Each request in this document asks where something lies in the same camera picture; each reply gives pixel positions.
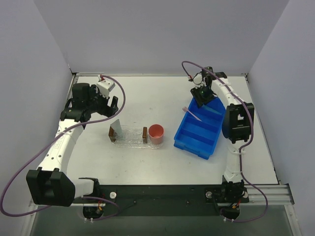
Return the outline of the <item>white toothpaste tube green cap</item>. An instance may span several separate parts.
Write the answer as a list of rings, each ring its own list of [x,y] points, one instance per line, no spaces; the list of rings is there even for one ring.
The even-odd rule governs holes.
[[[122,131],[122,127],[121,127],[121,123],[120,123],[119,119],[117,119],[113,123],[111,123],[110,127],[114,130],[117,137],[123,136],[123,131]]]

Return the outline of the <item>clear acrylic toothbrush holder rack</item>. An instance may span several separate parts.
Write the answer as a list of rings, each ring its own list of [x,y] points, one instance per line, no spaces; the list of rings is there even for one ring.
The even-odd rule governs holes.
[[[117,137],[114,130],[110,127],[108,136],[112,143],[118,144],[147,144],[148,143],[148,129],[142,128],[125,128],[122,129],[123,136]]]

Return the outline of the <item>pink plastic cup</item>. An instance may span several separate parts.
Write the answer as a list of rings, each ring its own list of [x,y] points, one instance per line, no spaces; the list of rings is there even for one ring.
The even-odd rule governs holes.
[[[153,124],[148,130],[149,138],[154,145],[159,145],[163,142],[164,128],[159,124]]]

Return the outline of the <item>blue toothpaste tube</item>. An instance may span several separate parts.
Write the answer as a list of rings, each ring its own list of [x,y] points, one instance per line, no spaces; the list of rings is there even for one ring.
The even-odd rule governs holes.
[[[215,109],[213,109],[213,108],[211,108],[211,107],[208,107],[208,106],[206,106],[206,105],[203,105],[203,106],[202,106],[202,109],[207,110],[207,111],[212,112],[212,113],[215,113],[215,114],[218,114],[218,115],[221,115],[220,112],[218,112],[218,111],[216,111]]]

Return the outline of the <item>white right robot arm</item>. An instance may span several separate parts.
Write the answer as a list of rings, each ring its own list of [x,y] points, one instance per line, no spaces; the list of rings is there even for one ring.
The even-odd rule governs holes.
[[[204,108],[215,99],[225,107],[221,131],[229,141],[227,164],[223,174],[224,193],[244,190],[242,154],[253,140],[254,105],[247,103],[232,88],[223,72],[215,73],[212,67],[201,68],[201,82],[191,89],[198,108]]]

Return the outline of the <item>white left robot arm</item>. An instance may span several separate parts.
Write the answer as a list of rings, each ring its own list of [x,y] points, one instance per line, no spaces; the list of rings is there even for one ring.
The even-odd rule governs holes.
[[[92,203],[99,200],[98,179],[80,177],[71,180],[66,171],[76,142],[91,115],[98,113],[109,118],[118,111],[118,98],[109,96],[114,86],[115,83],[107,79],[95,85],[77,83],[72,87],[72,97],[61,112],[57,140],[37,169],[29,170],[26,176],[35,204],[68,207],[81,196]]]

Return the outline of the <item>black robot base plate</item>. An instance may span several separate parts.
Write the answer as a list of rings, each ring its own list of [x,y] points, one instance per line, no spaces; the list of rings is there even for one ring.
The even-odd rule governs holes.
[[[245,187],[215,185],[101,185],[97,199],[77,198],[87,218],[118,216],[218,216],[237,218],[248,203]]]

